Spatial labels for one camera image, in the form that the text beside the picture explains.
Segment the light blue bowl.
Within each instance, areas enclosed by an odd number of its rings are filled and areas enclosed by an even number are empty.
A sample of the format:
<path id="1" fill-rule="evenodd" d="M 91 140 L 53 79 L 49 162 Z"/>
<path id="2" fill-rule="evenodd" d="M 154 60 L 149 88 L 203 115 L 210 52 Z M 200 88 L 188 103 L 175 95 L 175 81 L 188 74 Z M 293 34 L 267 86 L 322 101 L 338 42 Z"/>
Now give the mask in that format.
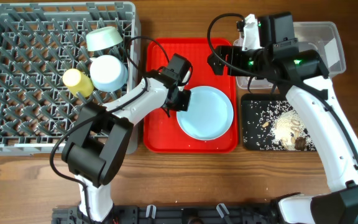
<path id="1" fill-rule="evenodd" d="M 105 92 L 122 88 L 128 78 L 127 67 L 112 55 L 91 58 L 89 74 L 94 87 Z"/>

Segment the light blue plate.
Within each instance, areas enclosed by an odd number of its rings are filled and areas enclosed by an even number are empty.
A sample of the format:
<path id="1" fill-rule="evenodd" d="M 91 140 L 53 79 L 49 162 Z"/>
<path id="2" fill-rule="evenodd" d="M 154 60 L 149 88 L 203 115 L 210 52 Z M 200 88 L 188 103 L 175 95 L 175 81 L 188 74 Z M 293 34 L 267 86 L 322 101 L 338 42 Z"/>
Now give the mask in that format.
<path id="1" fill-rule="evenodd" d="M 230 99 L 217 88 L 197 86 L 191 89 L 187 111 L 177 113 L 179 127 L 190 137 L 210 141 L 223 136 L 234 121 Z"/>

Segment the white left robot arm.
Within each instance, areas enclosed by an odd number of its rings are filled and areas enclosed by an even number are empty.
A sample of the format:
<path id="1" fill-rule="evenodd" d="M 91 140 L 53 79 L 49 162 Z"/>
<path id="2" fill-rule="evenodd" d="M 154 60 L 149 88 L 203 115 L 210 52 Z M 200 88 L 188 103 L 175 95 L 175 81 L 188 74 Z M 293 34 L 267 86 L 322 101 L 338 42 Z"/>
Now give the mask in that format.
<path id="1" fill-rule="evenodd" d="M 62 161 L 81 186 L 77 218 L 83 223 L 112 222 L 110 183 L 118 173 L 134 126 L 159 108 L 187 111 L 191 62 L 173 54 L 167 66 L 144 74 L 143 80 L 118 100 L 101 106 L 87 103 L 67 133 Z"/>

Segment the green bowl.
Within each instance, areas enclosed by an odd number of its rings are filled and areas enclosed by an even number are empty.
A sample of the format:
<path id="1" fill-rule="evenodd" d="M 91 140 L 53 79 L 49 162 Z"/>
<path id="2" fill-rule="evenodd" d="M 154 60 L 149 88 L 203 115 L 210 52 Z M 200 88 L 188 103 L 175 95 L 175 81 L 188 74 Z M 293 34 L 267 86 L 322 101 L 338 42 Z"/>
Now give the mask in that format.
<path id="1" fill-rule="evenodd" d="M 107 49 L 123 42 L 120 32 L 111 26 L 93 30 L 86 34 L 88 51 L 94 52 Z"/>

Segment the yellow plastic cup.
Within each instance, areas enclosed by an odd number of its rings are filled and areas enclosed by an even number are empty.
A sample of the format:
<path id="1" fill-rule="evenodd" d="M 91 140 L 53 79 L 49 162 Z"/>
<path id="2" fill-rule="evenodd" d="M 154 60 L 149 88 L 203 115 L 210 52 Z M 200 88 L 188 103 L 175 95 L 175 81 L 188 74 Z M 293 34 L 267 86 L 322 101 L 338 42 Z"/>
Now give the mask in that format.
<path id="1" fill-rule="evenodd" d="M 84 97 L 89 97 L 94 90 L 91 79 L 75 68 L 68 69 L 63 74 L 62 79 L 63 84 L 74 96 L 80 93 Z"/>

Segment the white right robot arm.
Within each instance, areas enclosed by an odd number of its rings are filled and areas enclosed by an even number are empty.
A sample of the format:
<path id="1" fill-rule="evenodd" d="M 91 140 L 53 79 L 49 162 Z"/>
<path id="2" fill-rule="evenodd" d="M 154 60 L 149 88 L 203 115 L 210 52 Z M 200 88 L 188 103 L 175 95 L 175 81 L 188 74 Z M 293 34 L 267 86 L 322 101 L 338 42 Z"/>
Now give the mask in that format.
<path id="1" fill-rule="evenodd" d="M 208 64 L 221 75 L 255 77 L 277 87 L 304 122 L 323 163 L 330 192 L 293 194 L 272 202 L 272 223 L 358 223 L 358 138 L 334 93 L 320 54 L 300 51 L 291 13 L 262 16 L 237 29 L 255 33 L 256 46 L 213 47 Z"/>

